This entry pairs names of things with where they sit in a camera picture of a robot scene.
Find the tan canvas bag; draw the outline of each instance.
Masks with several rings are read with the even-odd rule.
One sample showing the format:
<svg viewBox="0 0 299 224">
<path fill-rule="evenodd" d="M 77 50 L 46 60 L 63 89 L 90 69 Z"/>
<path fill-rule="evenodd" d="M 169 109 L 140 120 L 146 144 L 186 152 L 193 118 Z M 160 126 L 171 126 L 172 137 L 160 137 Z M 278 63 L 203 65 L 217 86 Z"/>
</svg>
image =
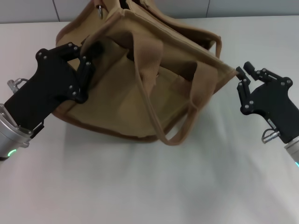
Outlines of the tan canvas bag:
<svg viewBox="0 0 299 224">
<path fill-rule="evenodd" d="M 54 115 L 123 138 L 180 144 L 211 96 L 236 75 L 219 60 L 219 36 L 163 15 L 153 0 L 90 2 L 58 34 L 57 46 L 68 42 L 83 42 L 81 56 L 95 42 L 104 53 L 93 60 L 89 99 L 64 102 Z M 208 51 L 214 43 L 215 55 Z M 79 61 L 69 63 L 78 68 Z M 184 116 L 178 133 L 166 138 Z"/>
</svg>

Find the fabric strap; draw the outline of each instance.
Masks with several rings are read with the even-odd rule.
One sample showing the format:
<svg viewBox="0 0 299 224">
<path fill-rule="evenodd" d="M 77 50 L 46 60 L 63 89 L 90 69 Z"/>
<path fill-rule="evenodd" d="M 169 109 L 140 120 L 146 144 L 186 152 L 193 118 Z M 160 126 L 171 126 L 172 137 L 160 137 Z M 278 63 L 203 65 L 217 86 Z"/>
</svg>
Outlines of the fabric strap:
<svg viewBox="0 0 299 224">
<path fill-rule="evenodd" d="M 177 134 L 167 139 L 159 118 L 150 102 L 150 93 L 163 56 L 163 42 L 158 39 L 132 34 L 134 41 L 135 77 L 145 103 L 149 119 L 158 138 L 166 145 L 178 145 L 191 131 L 199 111 L 209 101 L 217 84 L 217 69 L 205 63 L 196 63 L 196 71 L 190 91 L 187 118 Z"/>
</svg>

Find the white table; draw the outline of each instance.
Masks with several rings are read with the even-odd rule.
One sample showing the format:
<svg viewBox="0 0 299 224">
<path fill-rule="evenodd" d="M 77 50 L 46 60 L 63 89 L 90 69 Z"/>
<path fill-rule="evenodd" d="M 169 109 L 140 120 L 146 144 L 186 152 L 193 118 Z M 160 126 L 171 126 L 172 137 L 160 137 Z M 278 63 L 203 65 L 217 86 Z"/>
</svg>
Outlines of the white table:
<svg viewBox="0 0 299 224">
<path fill-rule="evenodd" d="M 299 16 L 184 21 L 221 35 L 221 58 L 231 66 L 251 61 L 289 76 L 289 95 L 299 106 Z M 31 77 L 35 53 L 53 48 L 65 25 L 0 25 L 0 102 L 12 95 L 7 80 Z M 261 142 L 268 125 L 240 113 L 237 83 L 214 95 L 178 147 L 136 144 L 50 115 L 30 147 L 0 166 L 0 222 L 299 223 L 299 168 L 279 139 Z"/>
</svg>

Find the white wall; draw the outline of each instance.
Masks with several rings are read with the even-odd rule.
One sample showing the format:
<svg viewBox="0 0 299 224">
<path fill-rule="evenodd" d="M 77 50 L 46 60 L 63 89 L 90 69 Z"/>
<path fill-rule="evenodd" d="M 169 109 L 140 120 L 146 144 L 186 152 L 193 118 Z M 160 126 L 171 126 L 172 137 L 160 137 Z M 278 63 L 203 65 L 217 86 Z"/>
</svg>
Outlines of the white wall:
<svg viewBox="0 0 299 224">
<path fill-rule="evenodd" d="M 89 0 L 1 0 L 0 23 L 70 21 Z M 175 18 L 299 15 L 299 0 L 156 0 Z"/>
</svg>

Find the bag handle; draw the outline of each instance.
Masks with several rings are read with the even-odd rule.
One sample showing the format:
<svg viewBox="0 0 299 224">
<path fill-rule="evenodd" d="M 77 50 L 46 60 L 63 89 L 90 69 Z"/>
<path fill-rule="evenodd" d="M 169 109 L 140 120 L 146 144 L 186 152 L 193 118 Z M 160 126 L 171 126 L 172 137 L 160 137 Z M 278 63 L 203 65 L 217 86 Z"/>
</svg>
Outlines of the bag handle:
<svg viewBox="0 0 299 224">
<path fill-rule="evenodd" d="M 178 31 L 178 30 L 176 28 L 174 28 L 173 26 L 176 26 L 178 28 L 185 28 L 185 29 L 189 29 L 189 30 L 193 30 L 193 31 L 202 32 L 205 35 L 209 36 L 211 38 L 211 40 L 215 41 L 215 43 L 216 43 L 215 56 L 217 58 L 220 58 L 220 53 L 221 53 L 221 49 L 222 49 L 222 41 L 221 41 L 220 36 L 218 36 L 212 32 L 209 32 L 207 30 L 189 27 L 183 23 L 180 23 L 177 19 L 173 19 L 167 15 L 164 15 L 160 11 L 160 9 L 157 7 L 154 0 L 132 0 L 132 1 L 134 3 L 136 3 L 137 5 L 141 6 L 142 8 L 144 8 L 145 10 L 147 10 L 148 12 L 150 12 L 151 14 L 153 14 L 155 17 L 157 17 L 159 20 L 161 20 L 164 24 L 173 28 L 176 31 Z"/>
<path fill-rule="evenodd" d="M 150 92 L 156 83 L 156 76 L 163 55 L 161 40 L 132 33 L 134 42 L 135 77 L 142 95 L 149 119 L 158 138 L 166 145 L 182 143 L 191 131 L 199 111 L 209 101 L 217 84 L 217 69 L 205 63 L 195 62 L 196 71 L 190 91 L 187 118 L 181 129 L 170 140 L 166 138 L 159 118 L 150 102 Z"/>
</svg>

